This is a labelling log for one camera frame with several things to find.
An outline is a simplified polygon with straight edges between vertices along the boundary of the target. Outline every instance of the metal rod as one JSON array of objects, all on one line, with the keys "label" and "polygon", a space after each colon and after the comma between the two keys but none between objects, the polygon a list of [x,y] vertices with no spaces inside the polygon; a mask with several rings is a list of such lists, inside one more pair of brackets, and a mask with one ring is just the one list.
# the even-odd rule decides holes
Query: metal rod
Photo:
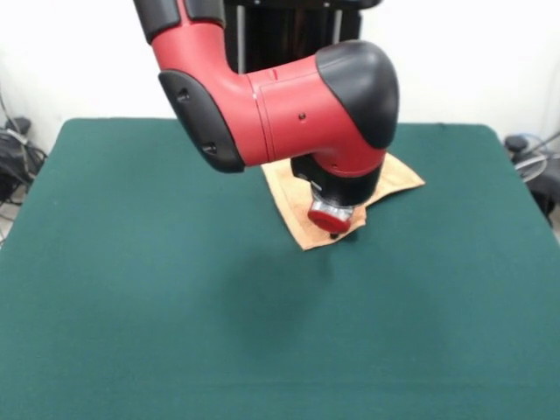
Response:
[{"label": "metal rod", "polygon": [[340,42],[340,31],[342,29],[342,10],[334,12],[334,28],[332,30],[332,43],[338,44]]},{"label": "metal rod", "polygon": [[245,39],[245,8],[237,6],[237,73],[246,71],[246,39]]}]

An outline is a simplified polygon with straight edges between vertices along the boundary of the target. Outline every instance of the black joint cover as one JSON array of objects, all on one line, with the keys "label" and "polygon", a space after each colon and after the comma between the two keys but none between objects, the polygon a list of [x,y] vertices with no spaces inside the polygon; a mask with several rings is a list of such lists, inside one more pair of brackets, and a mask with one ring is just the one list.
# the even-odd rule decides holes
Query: black joint cover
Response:
[{"label": "black joint cover", "polygon": [[161,32],[181,23],[177,0],[134,0],[134,5],[148,44]]},{"label": "black joint cover", "polygon": [[209,20],[221,26],[226,25],[223,0],[184,0],[186,14],[193,21]]},{"label": "black joint cover", "polygon": [[323,169],[312,155],[294,157],[291,161],[294,177],[311,182],[312,189],[325,203],[337,207],[357,207],[375,192],[382,165],[358,178],[342,178]]},{"label": "black joint cover", "polygon": [[159,75],[169,103],[200,155],[219,172],[243,172],[243,162],[218,105],[192,76],[175,70]]},{"label": "black joint cover", "polygon": [[318,73],[339,99],[369,145],[387,149],[399,112],[399,86],[393,64],[378,46],[352,40],[317,52]]}]

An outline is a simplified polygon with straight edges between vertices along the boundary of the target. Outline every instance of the white wall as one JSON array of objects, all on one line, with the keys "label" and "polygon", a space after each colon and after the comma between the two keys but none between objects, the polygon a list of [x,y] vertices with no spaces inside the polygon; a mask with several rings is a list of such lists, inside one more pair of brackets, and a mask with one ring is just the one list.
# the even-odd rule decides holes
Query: white wall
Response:
[{"label": "white wall", "polygon": [[[0,0],[0,12],[5,99],[47,149],[75,116],[172,116],[132,0]],[[552,0],[384,0],[362,37],[397,66],[403,122],[547,136],[560,127],[558,16]]]}]

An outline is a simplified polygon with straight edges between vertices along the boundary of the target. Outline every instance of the red robot arm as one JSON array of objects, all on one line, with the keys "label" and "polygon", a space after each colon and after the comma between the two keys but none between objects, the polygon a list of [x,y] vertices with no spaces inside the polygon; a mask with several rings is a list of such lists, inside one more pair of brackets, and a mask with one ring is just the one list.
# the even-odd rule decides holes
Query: red robot arm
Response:
[{"label": "red robot arm", "polygon": [[347,41],[283,66],[235,73],[223,0],[135,0],[160,82],[217,171],[290,158],[310,181],[310,218],[334,234],[374,192],[396,131],[396,72],[377,46]]}]

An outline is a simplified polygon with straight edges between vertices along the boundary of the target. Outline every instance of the black cable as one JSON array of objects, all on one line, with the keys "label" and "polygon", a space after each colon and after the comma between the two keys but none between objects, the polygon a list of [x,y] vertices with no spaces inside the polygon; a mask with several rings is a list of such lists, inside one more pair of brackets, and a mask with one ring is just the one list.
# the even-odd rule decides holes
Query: black cable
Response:
[{"label": "black cable", "polygon": [[8,165],[5,165],[3,162],[0,162],[0,169],[3,169],[3,170],[5,170],[6,172],[9,172],[10,175],[11,175],[12,177],[14,177],[15,179],[17,179],[17,180],[18,180],[19,182],[21,182],[23,185],[25,185],[25,186],[30,186],[30,185],[31,185],[31,182],[26,181],[25,179],[21,178],[21,177],[19,176],[18,173],[16,173],[16,172],[15,172],[12,168],[10,168]]},{"label": "black cable", "polygon": [[25,147],[30,150],[30,151],[34,151],[35,153],[37,153],[39,155],[39,157],[45,161],[48,156],[46,155],[46,153],[44,153],[41,149],[39,149],[38,147],[35,147],[33,144],[26,144]]},{"label": "black cable", "polygon": [[543,147],[547,146],[548,144],[551,144],[552,142],[554,142],[557,138],[560,137],[560,131],[556,132],[555,134],[553,134],[552,136],[550,136],[549,138],[547,138],[546,140],[544,140],[543,142],[539,143],[537,146],[534,146],[532,148],[530,148],[527,151],[524,151],[521,155],[520,158],[524,158],[528,155],[530,155],[531,153],[533,153],[534,151],[539,151],[540,149],[542,149]]},{"label": "black cable", "polygon": [[42,150],[37,149],[33,146],[26,147],[26,150],[29,158],[35,166],[33,170],[38,172],[39,168],[41,168],[46,161],[46,154]]}]

